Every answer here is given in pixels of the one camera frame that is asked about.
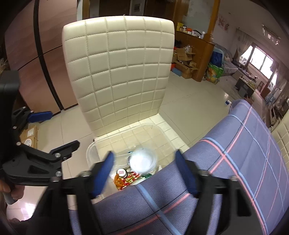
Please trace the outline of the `person's left hand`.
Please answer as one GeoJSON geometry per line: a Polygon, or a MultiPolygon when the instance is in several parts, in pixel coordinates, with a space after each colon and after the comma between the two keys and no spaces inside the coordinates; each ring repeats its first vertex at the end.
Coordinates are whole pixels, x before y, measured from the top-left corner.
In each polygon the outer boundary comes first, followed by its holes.
{"type": "Polygon", "coordinates": [[[14,188],[11,189],[10,186],[4,182],[3,180],[0,180],[0,191],[1,193],[8,193],[11,195],[11,197],[14,200],[19,200],[23,198],[25,186],[24,185],[14,185],[14,188]]]}

